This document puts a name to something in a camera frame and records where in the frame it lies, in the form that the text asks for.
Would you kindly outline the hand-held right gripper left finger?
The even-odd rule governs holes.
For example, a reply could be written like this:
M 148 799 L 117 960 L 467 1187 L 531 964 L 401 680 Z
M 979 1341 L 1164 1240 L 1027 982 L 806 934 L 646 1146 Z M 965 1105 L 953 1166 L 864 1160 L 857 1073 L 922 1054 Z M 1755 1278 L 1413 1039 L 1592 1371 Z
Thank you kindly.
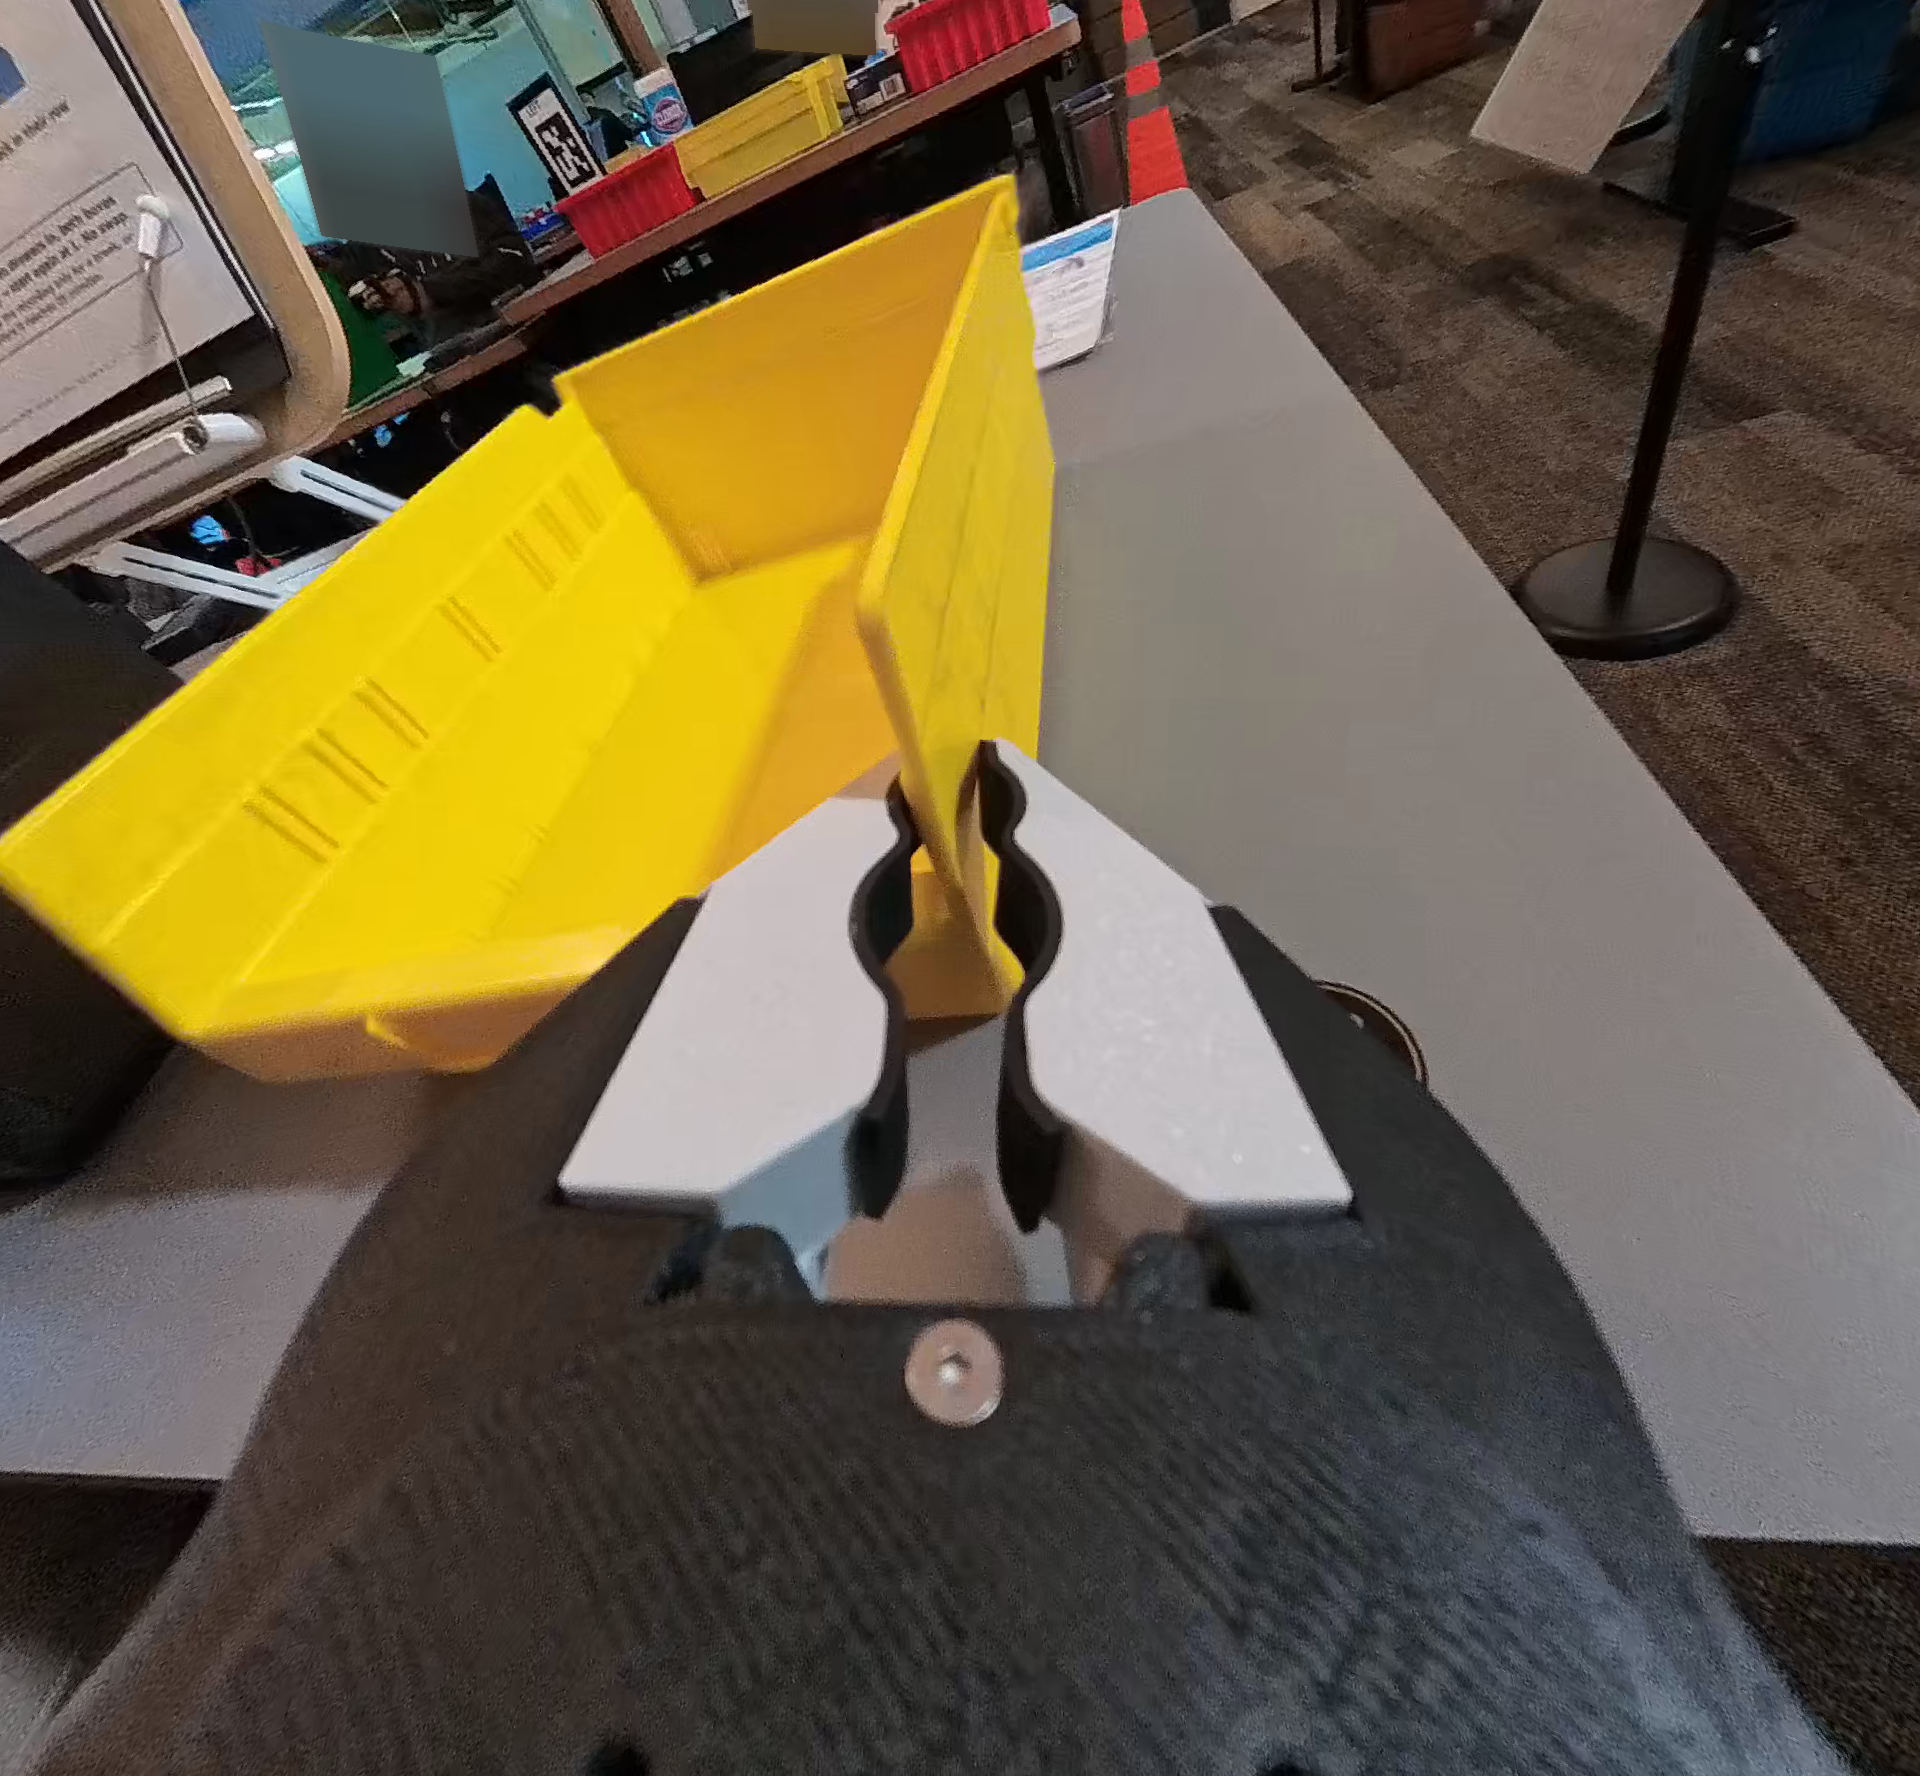
M 907 1162 L 915 919 L 898 785 L 819 805 L 708 886 L 556 1180 L 564 1202 L 767 1231 L 826 1261 Z

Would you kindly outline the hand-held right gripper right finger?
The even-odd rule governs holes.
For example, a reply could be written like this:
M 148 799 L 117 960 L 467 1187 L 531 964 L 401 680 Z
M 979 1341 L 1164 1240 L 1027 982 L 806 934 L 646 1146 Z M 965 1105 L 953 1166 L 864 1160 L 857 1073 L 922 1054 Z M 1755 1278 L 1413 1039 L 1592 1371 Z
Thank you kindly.
M 1208 899 L 1007 742 L 976 757 L 1019 966 L 1004 1020 L 1000 1180 L 1069 1266 L 1144 1236 L 1343 1218 L 1353 1189 Z

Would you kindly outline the yellow plastic bin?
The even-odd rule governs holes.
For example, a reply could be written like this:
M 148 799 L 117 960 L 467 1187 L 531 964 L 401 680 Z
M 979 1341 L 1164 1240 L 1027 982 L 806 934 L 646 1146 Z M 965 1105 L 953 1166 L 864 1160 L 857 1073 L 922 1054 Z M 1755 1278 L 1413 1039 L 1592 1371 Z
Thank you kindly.
M 717 112 L 677 140 L 683 181 L 715 200 L 826 146 L 846 128 L 846 88 L 846 59 L 829 56 Z
M 895 762 L 915 1018 L 994 1011 L 985 739 L 1038 750 L 1055 455 L 995 179 L 582 363 L 98 762 L 91 948 L 271 1083 L 505 1054 Z

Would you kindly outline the black drawer cabinet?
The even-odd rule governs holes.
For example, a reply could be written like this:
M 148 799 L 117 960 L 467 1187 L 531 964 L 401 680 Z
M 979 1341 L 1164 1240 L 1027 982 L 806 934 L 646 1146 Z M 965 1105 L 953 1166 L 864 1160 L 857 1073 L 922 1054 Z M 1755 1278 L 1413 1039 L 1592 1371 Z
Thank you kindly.
M 84 1168 L 172 1051 L 104 973 L 98 762 L 177 689 L 126 613 L 2 551 L 2 1189 Z

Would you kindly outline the grey desk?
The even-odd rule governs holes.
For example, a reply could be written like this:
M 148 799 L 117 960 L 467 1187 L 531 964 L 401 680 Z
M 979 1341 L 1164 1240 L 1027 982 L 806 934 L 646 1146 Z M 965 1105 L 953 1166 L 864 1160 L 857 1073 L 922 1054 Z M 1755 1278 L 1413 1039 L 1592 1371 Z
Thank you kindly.
M 1702 1535 L 1916 1547 L 1916 1109 L 1190 192 L 1045 377 L 1045 766 L 1404 1021 L 1571 1272 Z M 912 1077 L 839 1300 L 1053 1302 L 994 1177 L 1000 1024 Z M 180 1053 L 4 1209 L 4 1477 L 227 1476 L 424 1083 Z

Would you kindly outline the white metal stand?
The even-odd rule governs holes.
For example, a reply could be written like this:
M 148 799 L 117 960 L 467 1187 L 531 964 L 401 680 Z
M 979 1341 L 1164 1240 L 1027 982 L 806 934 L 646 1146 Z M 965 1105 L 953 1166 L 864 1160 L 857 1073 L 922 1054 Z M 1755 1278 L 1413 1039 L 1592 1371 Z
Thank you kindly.
M 250 417 L 177 420 L 53 482 L 4 518 L 4 541 L 45 574 L 80 566 L 93 575 L 148 584 L 182 597 L 275 613 L 357 546 L 358 536 L 308 551 L 263 575 L 225 572 L 131 541 L 144 526 L 209 512 L 232 480 L 266 483 L 321 504 L 355 518 L 363 534 L 400 515 L 400 497 L 299 455 L 268 461 L 265 442 L 263 427 Z

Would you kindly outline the red plastic bin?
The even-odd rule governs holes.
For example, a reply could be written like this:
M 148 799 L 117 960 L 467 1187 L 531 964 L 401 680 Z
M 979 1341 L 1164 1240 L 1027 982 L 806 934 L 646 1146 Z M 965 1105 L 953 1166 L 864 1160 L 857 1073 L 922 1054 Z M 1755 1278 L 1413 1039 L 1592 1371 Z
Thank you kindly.
M 884 34 L 910 93 L 925 94 L 1049 27 L 1051 0 L 924 0 L 890 17 Z
M 631 149 L 604 176 L 565 195 L 559 215 L 592 258 L 604 258 L 700 206 L 688 182 L 677 140 Z

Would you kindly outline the grey waste bin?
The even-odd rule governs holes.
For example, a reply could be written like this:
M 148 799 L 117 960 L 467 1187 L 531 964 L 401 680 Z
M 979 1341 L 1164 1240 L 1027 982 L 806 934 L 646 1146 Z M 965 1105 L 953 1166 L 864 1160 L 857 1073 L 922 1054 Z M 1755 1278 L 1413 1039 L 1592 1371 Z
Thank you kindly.
M 1123 96 L 1111 84 L 1094 84 L 1055 116 L 1083 217 L 1121 209 L 1130 198 Z

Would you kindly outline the orange traffic cone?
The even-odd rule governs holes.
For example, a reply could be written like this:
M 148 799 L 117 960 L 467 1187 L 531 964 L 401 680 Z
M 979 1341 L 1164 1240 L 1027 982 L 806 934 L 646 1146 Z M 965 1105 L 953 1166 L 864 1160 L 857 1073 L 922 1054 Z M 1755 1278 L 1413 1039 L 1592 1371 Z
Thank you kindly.
M 1190 182 L 1142 0 L 1121 0 L 1121 42 L 1129 206 L 1139 207 L 1188 191 Z

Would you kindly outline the marker tag sign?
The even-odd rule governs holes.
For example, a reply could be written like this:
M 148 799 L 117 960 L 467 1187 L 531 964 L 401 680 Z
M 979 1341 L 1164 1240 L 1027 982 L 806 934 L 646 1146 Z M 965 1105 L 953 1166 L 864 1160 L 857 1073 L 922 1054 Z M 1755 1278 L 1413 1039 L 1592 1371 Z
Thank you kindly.
M 508 100 L 508 110 L 538 158 L 556 203 L 604 179 L 606 165 L 590 131 L 549 74 L 524 84 Z

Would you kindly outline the brown bag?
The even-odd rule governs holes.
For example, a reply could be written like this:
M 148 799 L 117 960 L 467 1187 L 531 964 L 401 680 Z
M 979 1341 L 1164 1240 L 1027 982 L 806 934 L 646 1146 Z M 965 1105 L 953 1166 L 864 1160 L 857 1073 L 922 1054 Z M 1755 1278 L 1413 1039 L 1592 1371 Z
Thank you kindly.
M 1482 0 L 1364 0 L 1353 43 L 1362 94 L 1378 100 L 1464 64 L 1481 20 Z

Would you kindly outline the grey flat panel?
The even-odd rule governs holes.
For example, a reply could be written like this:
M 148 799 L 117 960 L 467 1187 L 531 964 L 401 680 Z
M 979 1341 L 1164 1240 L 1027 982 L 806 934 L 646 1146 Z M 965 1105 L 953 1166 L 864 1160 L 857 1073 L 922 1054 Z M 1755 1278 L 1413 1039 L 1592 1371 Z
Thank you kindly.
M 1472 140 L 1582 179 L 1706 0 L 1542 0 Z

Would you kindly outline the instruction poster board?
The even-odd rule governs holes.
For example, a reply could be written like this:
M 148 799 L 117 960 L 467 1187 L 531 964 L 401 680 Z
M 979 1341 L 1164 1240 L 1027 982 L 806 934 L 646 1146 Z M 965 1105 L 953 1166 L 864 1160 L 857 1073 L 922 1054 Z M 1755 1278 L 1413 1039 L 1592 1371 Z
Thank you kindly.
M 2 0 L 4 501 L 177 420 L 324 445 L 348 343 L 179 0 Z

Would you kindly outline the blue storage tub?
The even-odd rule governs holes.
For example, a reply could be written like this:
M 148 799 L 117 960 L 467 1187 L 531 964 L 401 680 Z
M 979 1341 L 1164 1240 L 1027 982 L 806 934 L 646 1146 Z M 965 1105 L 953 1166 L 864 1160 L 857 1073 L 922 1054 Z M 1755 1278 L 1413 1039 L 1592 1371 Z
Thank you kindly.
M 1741 166 L 1856 142 L 1884 116 L 1916 0 L 1770 0 Z

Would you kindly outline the black stanchion post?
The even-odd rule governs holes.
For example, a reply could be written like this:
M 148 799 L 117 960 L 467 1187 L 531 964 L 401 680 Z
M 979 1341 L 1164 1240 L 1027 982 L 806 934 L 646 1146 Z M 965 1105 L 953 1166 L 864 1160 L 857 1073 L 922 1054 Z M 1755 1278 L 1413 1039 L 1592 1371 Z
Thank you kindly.
M 1654 512 L 1762 74 L 1770 35 L 1762 7 L 1709 0 L 1694 53 L 1694 116 L 1685 128 L 1694 149 L 1672 181 L 1685 234 L 1614 534 L 1543 554 L 1511 587 L 1528 623 L 1571 659 L 1643 663 L 1679 655 L 1721 632 L 1741 608 L 1733 574 L 1696 543 L 1660 538 Z

